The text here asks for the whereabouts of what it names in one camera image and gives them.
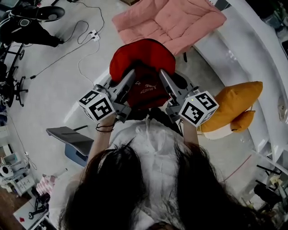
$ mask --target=yellow cushion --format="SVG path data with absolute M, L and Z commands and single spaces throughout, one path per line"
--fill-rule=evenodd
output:
M 201 131 L 215 131 L 232 122 L 241 113 L 251 107 L 263 89 L 260 81 L 246 82 L 225 87 L 215 97 L 219 108 L 213 116 L 201 125 Z
M 230 124 L 231 131 L 240 133 L 247 129 L 253 121 L 255 111 L 246 111 L 236 117 Z

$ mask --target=wooden floor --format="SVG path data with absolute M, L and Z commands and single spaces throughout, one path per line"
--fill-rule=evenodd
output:
M 28 197 L 16 198 L 16 194 L 8 193 L 0 188 L 0 230 L 22 230 L 22 225 L 13 216 L 13 213 L 21 208 Z

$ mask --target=tiled floor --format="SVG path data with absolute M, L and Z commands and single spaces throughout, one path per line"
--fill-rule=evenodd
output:
M 95 81 L 108 69 L 114 52 L 123 45 L 111 19 L 115 14 L 125 10 L 127 6 L 119 0 L 85 0 L 85 3 L 89 6 L 99 6 L 105 19 L 105 27 L 100 33 L 99 51 L 85 58 L 80 66 L 82 73 Z M 64 0 L 60 0 L 58 5 L 65 8 L 66 15 L 59 21 L 43 23 L 43 26 L 51 34 L 57 34 L 64 40 L 70 36 L 79 20 L 90 24 L 88 31 L 98 30 L 102 25 L 97 9 L 86 8 L 81 4 L 68 3 Z M 78 47 L 77 37 L 84 30 L 85 25 L 79 25 L 72 39 L 57 48 L 41 45 L 26 48 L 23 60 L 18 63 L 16 78 L 37 74 L 59 57 Z M 64 144 L 49 137 L 45 130 L 64 125 L 76 128 L 89 124 L 91 125 L 89 128 L 80 132 L 87 136 L 93 135 L 95 124 L 91 123 L 80 109 L 77 107 L 73 109 L 73 106 L 85 92 L 92 88 L 92 83 L 78 72 L 77 63 L 96 49 L 97 43 L 91 41 L 61 59 L 35 79 L 26 80 L 24 88 L 28 88 L 29 93 L 23 95 L 25 106 L 22 108 L 18 102 L 15 102 L 9 109 L 9 115 L 13 119 L 25 150 L 38 167 L 37 170 L 33 170 L 37 179 L 40 179 L 43 173 L 54 174 L 63 168 L 69 168 L 71 172 L 74 172 L 81 168 L 64 156 Z M 177 70 L 190 77 L 194 85 L 199 85 L 203 90 L 209 90 L 212 95 L 216 95 L 224 87 L 217 75 L 193 48 L 187 56 L 188 63 L 184 62 L 182 56 L 177 57 Z M 23 154 L 10 117 L 8 128 L 14 151 Z M 249 132 L 246 131 L 215 141 L 199 137 L 200 144 L 210 152 L 211 160 L 221 180 L 227 178 L 252 154 L 252 142 L 249 136 Z M 234 194 L 238 195 L 253 178 L 256 161 L 257 158 L 253 155 L 227 180 Z

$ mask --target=pink cushion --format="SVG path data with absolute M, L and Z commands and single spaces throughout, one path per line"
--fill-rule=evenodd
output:
M 186 52 L 225 20 L 208 0 L 141 0 L 112 19 L 125 44 L 151 38 L 174 55 Z

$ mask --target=white shirt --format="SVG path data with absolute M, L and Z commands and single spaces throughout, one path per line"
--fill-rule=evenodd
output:
M 135 230 L 145 230 L 157 222 L 167 222 L 183 229 L 178 218 L 175 179 L 177 159 L 174 143 L 184 149 L 183 138 L 156 120 L 129 120 L 118 122 L 111 134 L 109 148 L 126 144 L 133 139 L 131 147 L 140 161 L 144 183 L 149 197 L 136 208 Z M 76 181 L 57 181 L 49 203 L 50 219 L 57 226 L 59 214 L 65 208 L 69 195 L 75 191 Z

